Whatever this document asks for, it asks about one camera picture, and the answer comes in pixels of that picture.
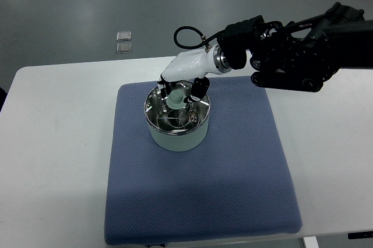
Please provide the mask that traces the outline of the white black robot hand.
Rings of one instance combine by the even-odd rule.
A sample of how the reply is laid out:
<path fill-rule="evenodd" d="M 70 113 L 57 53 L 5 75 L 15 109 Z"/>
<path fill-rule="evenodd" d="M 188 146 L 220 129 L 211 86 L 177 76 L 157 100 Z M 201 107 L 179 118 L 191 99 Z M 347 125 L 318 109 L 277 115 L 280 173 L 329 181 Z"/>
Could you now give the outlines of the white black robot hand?
<path fill-rule="evenodd" d="M 163 70 L 157 84 L 161 96 L 165 98 L 175 90 L 177 82 L 192 80 L 190 93 L 183 102 L 199 102 L 205 97 L 210 85 L 206 75 L 222 75 L 230 71 L 231 67 L 221 48 L 215 44 L 208 51 L 195 49 L 178 54 Z"/>

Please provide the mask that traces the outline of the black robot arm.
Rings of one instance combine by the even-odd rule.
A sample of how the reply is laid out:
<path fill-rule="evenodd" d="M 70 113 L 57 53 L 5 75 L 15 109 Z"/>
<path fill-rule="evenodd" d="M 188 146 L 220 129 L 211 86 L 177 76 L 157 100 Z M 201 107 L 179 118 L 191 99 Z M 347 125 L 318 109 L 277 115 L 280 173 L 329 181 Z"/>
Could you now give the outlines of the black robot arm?
<path fill-rule="evenodd" d="M 262 16 L 230 24 L 217 43 L 230 68 L 251 64 L 258 87 L 318 92 L 339 69 L 372 69 L 372 20 L 338 2 L 287 25 Z"/>

